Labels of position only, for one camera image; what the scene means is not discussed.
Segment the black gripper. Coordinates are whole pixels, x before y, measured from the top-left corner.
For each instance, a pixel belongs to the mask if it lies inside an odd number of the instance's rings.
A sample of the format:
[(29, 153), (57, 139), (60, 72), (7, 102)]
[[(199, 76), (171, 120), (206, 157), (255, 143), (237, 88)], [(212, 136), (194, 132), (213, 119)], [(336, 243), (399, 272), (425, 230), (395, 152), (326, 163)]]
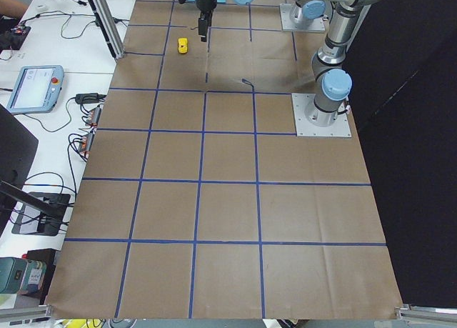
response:
[(208, 30), (212, 24), (213, 10), (217, 6), (217, 0), (196, 0), (196, 5), (201, 10), (198, 20), (199, 36), (202, 42), (207, 42)]

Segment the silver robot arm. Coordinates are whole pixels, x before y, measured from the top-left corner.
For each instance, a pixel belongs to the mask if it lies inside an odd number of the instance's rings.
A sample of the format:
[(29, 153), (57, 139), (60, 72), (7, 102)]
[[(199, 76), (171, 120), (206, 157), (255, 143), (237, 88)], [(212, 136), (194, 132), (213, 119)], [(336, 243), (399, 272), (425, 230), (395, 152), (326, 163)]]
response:
[(325, 31), (323, 16), (326, 13), (326, 2), (322, 0), (296, 1), (289, 18), (293, 31)]
[[(233, 0), (248, 5), (253, 0)], [(307, 0), (293, 0), (302, 4)], [(380, 0), (324, 0), (335, 1), (336, 8), (329, 22), (323, 45), (312, 58), (312, 69), (317, 83), (314, 99), (304, 110), (307, 120), (315, 126), (327, 127), (337, 119), (341, 103), (347, 100), (352, 80), (341, 69), (346, 58), (346, 47), (356, 27), (363, 7)]]

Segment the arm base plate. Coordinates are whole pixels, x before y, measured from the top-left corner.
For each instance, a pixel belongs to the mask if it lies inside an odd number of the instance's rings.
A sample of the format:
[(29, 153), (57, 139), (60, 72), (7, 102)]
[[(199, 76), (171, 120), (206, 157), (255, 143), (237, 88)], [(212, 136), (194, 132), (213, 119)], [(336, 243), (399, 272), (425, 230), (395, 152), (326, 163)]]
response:
[(346, 112), (341, 104), (337, 111), (326, 113), (319, 110), (314, 103), (315, 94), (292, 93), (293, 116), (296, 136), (311, 138), (344, 138), (352, 137)]
[(311, 0), (305, 4), (281, 4), (281, 27), (283, 31), (301, 31), (306, 33), (324, 33), (326, 27), (323, 16), (326, 13), (326, 2)]

